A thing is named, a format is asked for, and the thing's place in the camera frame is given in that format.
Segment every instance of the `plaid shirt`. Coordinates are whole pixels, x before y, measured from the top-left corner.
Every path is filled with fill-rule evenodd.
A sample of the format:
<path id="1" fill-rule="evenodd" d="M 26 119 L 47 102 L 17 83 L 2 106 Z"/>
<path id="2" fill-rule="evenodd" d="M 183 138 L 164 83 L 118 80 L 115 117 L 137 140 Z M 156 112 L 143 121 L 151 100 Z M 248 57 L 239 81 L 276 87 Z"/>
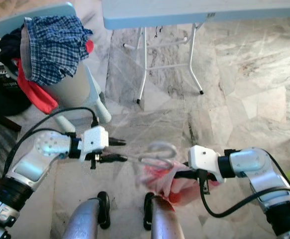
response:
<path id="1" fill-rule="evenodd" d="M 32 75 L 41 86 L 73 77 L 80 61 L 88 57 L 86 42 L 92 31 L 76 16 L 41 16 L 24 19 L 30 37 Z"/>

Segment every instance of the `white robotic arm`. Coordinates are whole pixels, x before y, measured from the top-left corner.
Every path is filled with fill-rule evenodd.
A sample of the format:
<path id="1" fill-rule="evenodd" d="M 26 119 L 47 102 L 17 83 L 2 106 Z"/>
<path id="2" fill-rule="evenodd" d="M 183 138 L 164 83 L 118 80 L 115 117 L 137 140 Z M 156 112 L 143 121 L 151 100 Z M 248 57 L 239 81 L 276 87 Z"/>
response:
<path id="1" fill-rule="evenodd" d="M 39 187 L 56 159 L 66 157 L 84 161 L 89 153 L 99 154 L 109 145 L 108 132 L 102 126 L 73 138 L 55 131 L 44 131 L 33 148 L 9 170 L 0 181 L 0 239 L 10 238 L 5 227 L 11 227 L 25 201 Z"/>
<path id="2" fill-rule="evenodd" d="M 196 145 L 189 150 L 188 158 L 190 168 L 211 173 L 220 183 L 225 182 L 226 178 L 248 177 L 255 194 L 275 189 L 257 199 L 277 237 L 290 239 L 290 182 L 285 175 L 284 177 L 273 170 L 274 159 L 266 151 L 252 147 L 232 150 L 225 156 L 220 156 L 212 149 Z M 203 193 L 201 197 L 209 213 L 222 217 L 208 208 Z"/>

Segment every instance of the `white table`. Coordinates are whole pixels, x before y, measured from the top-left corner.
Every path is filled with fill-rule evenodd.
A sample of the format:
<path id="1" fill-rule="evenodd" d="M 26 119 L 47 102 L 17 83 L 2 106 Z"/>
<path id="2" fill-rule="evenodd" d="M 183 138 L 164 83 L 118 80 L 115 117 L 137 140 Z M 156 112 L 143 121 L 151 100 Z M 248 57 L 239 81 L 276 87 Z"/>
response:
<path id="1" fill-rule="evenodd" d="M 162 68 L 188 66 L 190 74 L 203 94 L 192 70 L 195 32 L 206 21 L 229 21 L 270 17 L 290 17 L 290 0 L 102 0 L 104 25 L 107 29 L 138 27 L 136 46 L 124 44 L 132 50 L 139 48 L 143 38 L 143 79 L 139 90 L 139 104 L 146 80 L 146 72 Z M 146 27 L 193 23 L 191 35 L 182 41 L 147 46 Z M 147 67 L 147 48 L 190 43 L 187 63 Z"/>

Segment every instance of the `table leg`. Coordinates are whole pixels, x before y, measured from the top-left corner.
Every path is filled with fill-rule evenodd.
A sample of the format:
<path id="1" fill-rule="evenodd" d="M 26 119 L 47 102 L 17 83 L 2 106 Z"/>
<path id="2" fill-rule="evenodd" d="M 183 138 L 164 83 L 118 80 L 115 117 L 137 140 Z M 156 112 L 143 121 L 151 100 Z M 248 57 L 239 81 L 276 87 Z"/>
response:
<path id="1" fill-rule="evenodd" d="M 193 45 L 194 45 L 195 31 L 199 29 L 202 25 L 203 23 L 200 23 L 198 26 L 195 23 L 193 23 L 193 26 L 191 28 L 191 42 L 190 42 L 190 50 L 189 50 L 189 71 L 201 95 L 203 95 L 203 90 L 195 74 L 193 73 L 192 61 L 193 61 Z"/>
<path id="2" fill-rule="evenodd" d="M 19 132 L 21 130 L 21 126 L 1 115 L 0 115 L 0 124 L 16 132 Z"/>
<path id="3" fill-rule="evenodd" d="M 141 85 L 139 89 L 139 97 L 137 99 L 137 104 L 140 103 L 141 96 L 143 95 L 145 81 L 146 81 L 146 73 L 147 73 L 147 34 L 146 34 L 146 28 L 144 27 L 144 30 L 142 32 L 143 34 L 143 54 L 144 54 L 144 60 L 143 60 L 143 66 L 144 66 L 144 73 L 143 73 L 143 79 L 141 80 Z"/>
<path id="4" fill-rule="evenodd" d="M 131 45 L 128 45 L 128 44 L 123 44 L 123 47 L 125 48 L 128 48 L 130 50 L 137 50 L 139 48 L 139 42 L 140 42 L 140 37 L 141 37 L 141 31 L 142 31 L 142 28 L 138 28 L 138 32 L 137 32 L 137 43 L 136 43 L 136 47 L 135 46 L 131 46 Z"/>

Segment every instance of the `fabric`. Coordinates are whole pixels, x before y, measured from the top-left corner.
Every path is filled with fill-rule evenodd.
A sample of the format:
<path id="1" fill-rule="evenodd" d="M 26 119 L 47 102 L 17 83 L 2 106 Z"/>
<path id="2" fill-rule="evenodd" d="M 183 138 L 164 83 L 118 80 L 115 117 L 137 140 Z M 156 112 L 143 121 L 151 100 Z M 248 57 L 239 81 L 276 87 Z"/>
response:
<path id="1" fill-rule="evenodd" d="M 42 16 L 24 19 L 30 37 L 31 69 L 29 80 L 41 86 L 73 77 L 79 62 L 88 57 L 86 42 L 92 31 L 76 16 Z"/>
<path id="2" fill-rule="evenodd" d="M 17 72 L 17 66 L 12 62 L 13 58 L 20 58 L 21 30 L 23 26 L 4 35 L 0 40 L 0 61 L 10 71 Z"/>
<path id="3" fill-rule="evenodd" d="M 29 100 L 42 112 L 50 114 L 58 107 L 58 103 L 35 82 L 26 80 L 21 60 L 17 63 L 19 74 L 17 83 Z"/>
<path id="4" fill-rule="evenodd" d="M 26 26 L 24 26 L 24 28 L 21 31 L 20 55 L 24 75 L 25 78 L 28 80 L 32 75 L 32 66 L 31 66 L 30 37 Z"/>
<path id="5" fill-rule="evenodd" d="M 189 167 L 174 161 L 174 167 L 166 170 L 153 166 L 144 167 L 144 175 L 137 182 L 144 184 L 150 191 L 156 192 L 175 206 L 184 206 L 200 197 L 199 184 L 194 179 L 177 178 L 179 171 L 188 171 Z M 209 180 L 209 189 L 217 186 L 218 182 Z"/>

